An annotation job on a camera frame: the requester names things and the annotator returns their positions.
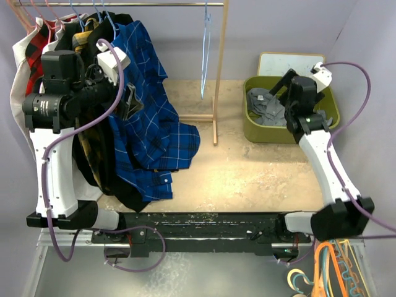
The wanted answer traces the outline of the grey shirt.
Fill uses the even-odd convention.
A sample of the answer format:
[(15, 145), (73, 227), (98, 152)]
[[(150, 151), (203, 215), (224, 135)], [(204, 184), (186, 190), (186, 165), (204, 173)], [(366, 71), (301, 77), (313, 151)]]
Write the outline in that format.
[(285, 107), (265, 88), (252, 88), (246, 93), (247, 110), (261, 126), (286, 127)]

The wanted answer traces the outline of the light blue hanger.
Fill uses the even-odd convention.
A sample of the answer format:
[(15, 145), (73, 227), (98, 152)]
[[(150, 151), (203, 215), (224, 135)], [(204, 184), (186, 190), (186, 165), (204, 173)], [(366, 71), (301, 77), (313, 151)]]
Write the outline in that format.
[(200, 78), (200, 98), (203, 100), (205, 95), (205, 86), (207, 81), (209, 56), (210, 56), (210, 39), (211, 39), (211, 14), (208, 12), (208, 1), (204, 2), (204, 32), (202, 38), (202, 63)]

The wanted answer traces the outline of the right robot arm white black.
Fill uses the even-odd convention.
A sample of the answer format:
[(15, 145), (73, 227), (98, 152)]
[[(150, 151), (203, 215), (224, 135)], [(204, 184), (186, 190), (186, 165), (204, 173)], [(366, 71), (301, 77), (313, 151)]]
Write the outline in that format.
[(324, 98), (332, 74), (321, 65), (313, 71), (306, 77), (289, 69), (270, 90), (274, 95), (285, 89), (279, 100), (285, 108), (286, 128), (309, 160), (324, 201), (318, 212), (286, 213), (284, 222), (275, 227), (275, 235), (282, 242), (291, 241), (297, 233), (314, 235), (319, 241), (357, 237), (368, 224), (359, 208), (374, 211), (372, 199), (362, 197), (346, 174), (330, 141), (327, 121), (314, 111)]

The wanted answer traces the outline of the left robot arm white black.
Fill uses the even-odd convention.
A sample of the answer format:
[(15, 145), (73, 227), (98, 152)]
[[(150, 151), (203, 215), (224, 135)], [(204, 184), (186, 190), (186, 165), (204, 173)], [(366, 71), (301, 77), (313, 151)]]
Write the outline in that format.
[(75, 192), (72, 145), (76, 134), (102, 123), (112, 112), (126, 114), (130, 104), (121, 101), (123, 71), (131, 61), (118, 47), (99, 53), (88, 68), (81, 55), (71, 50), (49, 51), (41, 61), (44, 74), (22, 104), (39, 185), (37, 207), (27, 224), (106, 230), (112, 242), (120, 243), (127, 236), (123, 216), (102, 210), (97, 202)]

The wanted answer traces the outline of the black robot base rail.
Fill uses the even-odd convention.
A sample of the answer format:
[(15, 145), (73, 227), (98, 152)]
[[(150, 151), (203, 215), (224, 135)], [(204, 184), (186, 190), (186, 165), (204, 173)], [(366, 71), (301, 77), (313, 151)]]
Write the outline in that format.
[(284, 228), (284, 213), (123, 213), (118, 234), (96, 231), (95, 244), (130, 248), (131, 257), (151, 252), (253, 253), (294, 259), (311, 244), (304, 233)]

